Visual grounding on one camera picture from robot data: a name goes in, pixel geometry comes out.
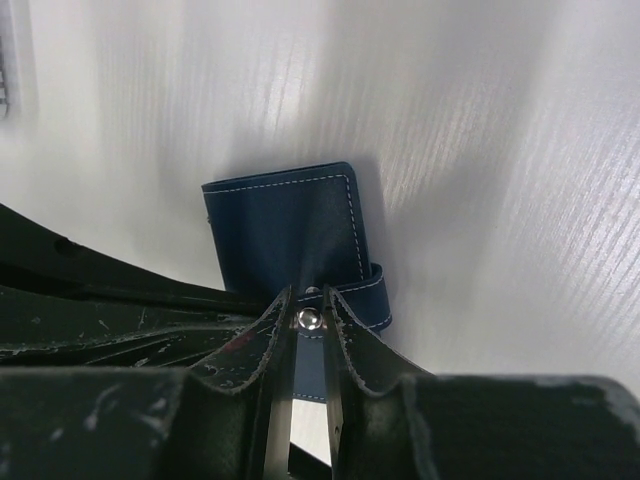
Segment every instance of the white wood grain surface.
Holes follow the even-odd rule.
[[[638,395],[638,18],[626,0],[0,0],[0,201],[221,287],[200,184],[348,160],[399,351]],[[323,415],[296,403],[294,439],[327,458]]]

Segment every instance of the blue strap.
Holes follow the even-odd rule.
[[[227,290],[273,299],[293,285],[301,306],[337,287],[375,331],[391,323],[382,268],[369,261],[358,186],[348,163],[223,180],[204,185],[209,221]],[[294,392],[325,397],[322,337],[301,332]]]

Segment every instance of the wallet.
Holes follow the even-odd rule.
[[[202,187],[225,288],[272,300],[292,285],[300,308],[340,291],[380,332],[392,321],[382,267],[371,263],[356,175],[346,162],[208,183]],[[321,330],[301,328],[294,395],[325,401]]]

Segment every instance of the rivet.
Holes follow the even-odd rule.
[[[322,327],[322,315],[315,308],[306,307],[298,312],[298,325],[307,330]]]

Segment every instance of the white stitching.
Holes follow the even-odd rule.
[[[295,397],[310,398],[312,400],[326,400],[324,397],[314,397],[313,395],[305,395],[304,393],[294,393]]]
[[[340,287],[336,287],[336,290],[338,290],[340,293],[346,293],[346,292],[355,292],[357,290],[364,290],[365,288],[371,288],[371,287],[375,287],[376,285],[378,285],[382,280],[384,280],[384,274],[380,275],[380,278],[378,280],[376,280],[375,282],[373,282],[371,285],[364,285],[362,287],[354,287],[354,288],[347,288],[345,290],[341,290]],[[299,298],[298,301],[299,302],[306,302],[307,300],[313,300],[315,298],[320,298],[322,297],[322,293],[320,295],[314,295],[313,297],[304,297],[304,298]]]
[[[362,323],[362,324],[365,326],[365,328],[367,328],[367,329],[372,329],[372,328],[376,328],[376,327],[381,327],[381,326],[383,326],[385,323],[388,323],[390,320],[391,320],[391,312],[389,312],[389,315],[388,315],[388,316],[387,316],[387,318],[385,318],[383,321],[378,322],[378,323],[375,323],[375,324],[373,324],[373,325],[366,325],[366,324],[365,324],[364,322],[362,322],[362,321],[360,321],[360,323]],[[324,338],[324,337],[322,337],[322,336],[318,336],[318,335],[308,336],[308,335],[305,335],[305,334],[304,334],[304,333],[302,333],[302,332],[298,332],[298,333],[299,333],[300,335],[302,335],[304,338],[310,338],[311,340],[318,340],[318,339],[320,339],[320,338]]]
[[[360,256],[360,244],[358,243],[358,232],[356,230],[356,219],[353,214],[353,203],[351,201],[351,184],[349,182],[349,177],[346,175],[327,175],[324,177],[316,177],[316,178],[305,178],[303,180],[290,180],[288,182],[280,182],[280,183],[267,183],[266,185],[252,185],[250,187],[240,187],[240,188],[231,188],[228,190],[216,190],[215,192],[204,192],[205,195],[214,195],[216,193],[229,193],[229,192],[239,192],[241,190],[253,190],[255,188],[266,188],[266,187],[277,187],[280,185],[291,185],[294,183],[305,183],[305,182],[315,182],[319,180],[328,180],[330,178],[338,178],[343,177],[346,181],[347,187],[347,201],[349,202],[349,213],[351,214],[351,227],[353,228],[353,238],[356,243],[356,254],[358,255],[358,268],[360,269],[360,279],[364,280],[364,271],[362,270],[362,258]]]

